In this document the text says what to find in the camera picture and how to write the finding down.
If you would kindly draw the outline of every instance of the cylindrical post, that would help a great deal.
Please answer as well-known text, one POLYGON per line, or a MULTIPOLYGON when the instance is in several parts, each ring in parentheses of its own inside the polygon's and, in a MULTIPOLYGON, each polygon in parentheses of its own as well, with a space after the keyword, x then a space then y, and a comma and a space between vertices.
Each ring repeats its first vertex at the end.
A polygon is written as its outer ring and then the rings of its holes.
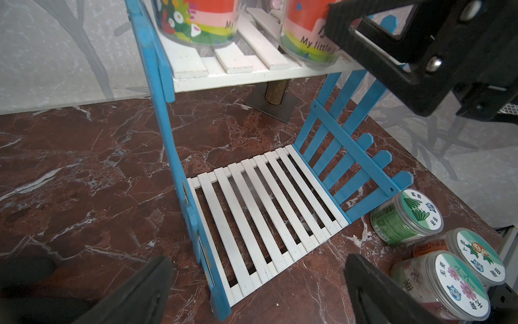
POLYGON ((266 85, 264 99, 272 105, 280 105, 288 88, 289 80, 270 81, 266 85))

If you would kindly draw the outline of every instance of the jar lid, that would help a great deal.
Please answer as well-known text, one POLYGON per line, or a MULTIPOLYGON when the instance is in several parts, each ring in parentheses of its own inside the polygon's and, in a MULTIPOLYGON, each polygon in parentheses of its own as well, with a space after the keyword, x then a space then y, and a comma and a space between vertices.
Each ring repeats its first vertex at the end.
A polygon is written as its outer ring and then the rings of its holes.
POLYGON ((460 310, 475 318, 485 319, 490 304, 477 275, 459 257, 445 252, 435 259, 435 273, 445 296, 460 310))
POLYGON ((441 213, 422 192, 405 189, 401 193, 400 199, 401 206, 416 225, 437 233, 442 230, 441 213))
POLYGON ((457 245, 466 263, 484 278, 495 283, 506 280, 506 267, 496 251, 486 240, 468 229, 461 229, 456 237, 457 245))

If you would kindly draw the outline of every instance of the metal screw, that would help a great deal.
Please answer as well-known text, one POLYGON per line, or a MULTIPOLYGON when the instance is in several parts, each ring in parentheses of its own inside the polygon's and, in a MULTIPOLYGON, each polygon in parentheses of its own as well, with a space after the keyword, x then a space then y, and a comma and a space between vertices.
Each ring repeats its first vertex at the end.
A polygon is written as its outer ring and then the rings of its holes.
POLYGON ((433 73, 437 71, 437 69, 441 66, 442 60, 438 57, 432 57, 428 64, 426 65, 426 71, 433 73))
POLYGON ((464 7, 464 10, 462 10, 462 13, 460 17, 458 18, 460 21, 470 21, 475 17, 482 7, 482 1, 481 0, 473 0, 470 3, 464 7))

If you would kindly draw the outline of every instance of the clear plastic container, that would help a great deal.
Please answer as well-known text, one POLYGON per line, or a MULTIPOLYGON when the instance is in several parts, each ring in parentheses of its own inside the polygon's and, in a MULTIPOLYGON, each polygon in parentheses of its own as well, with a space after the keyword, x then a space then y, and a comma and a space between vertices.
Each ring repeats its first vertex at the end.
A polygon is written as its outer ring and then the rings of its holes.
POLYGON ((281 19, 279 45, 309 65, 332 65, 338 47, 324 35, 328 4, 336 0, 286 0, 281 19))
POLYGON ((376 234, 390 245, 438 234, 444 224, 435 204, 422 192, 405 189, 370 213, 376 234))
POLYGON ((160 31, 177 43, 219 48, 234 41, 239 0, 152 0, 152 3, 160 31))
POLYGON ((506 281, 506 268, 496 251, 474 231, 458 228, 414 245, 418 257, 432 251, 449 251, 472 267, 482 284, 498 286, 506 281))
POLYGON ((484 286, 471 267, 448 251, 397 262, 391 278, 439 318, 483 321, 489 316, 484 286))

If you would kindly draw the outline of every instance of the cartoon animal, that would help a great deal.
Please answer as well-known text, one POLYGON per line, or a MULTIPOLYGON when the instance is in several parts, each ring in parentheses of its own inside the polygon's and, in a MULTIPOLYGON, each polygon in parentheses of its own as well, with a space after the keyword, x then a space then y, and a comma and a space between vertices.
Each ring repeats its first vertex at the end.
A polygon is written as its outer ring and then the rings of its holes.
POLYGON ((477 260, 473 259, 473 261, 471 262, 473 263, 473 266, 480 272, 484 272, 484 266, 481 265, 477 260))
POLYGON ((456 300, 461 300, 461 293, 455 287, 453 287, 453 285, 446 287, 450 290, 450 294, 453 298, 455 298, 456 300))
POLYGON ((475 250, 477 250, 478 253, 482 253, 482 250, 484 250, 484 248, 482 247, 482 245, 478 244, 477 242, 474 242, 473 243, 473 248, 475 250))
POLYGON ((428 207, 429 211, 436 213, 435 207, 431 203, 426 203, 426 207, 428 207))

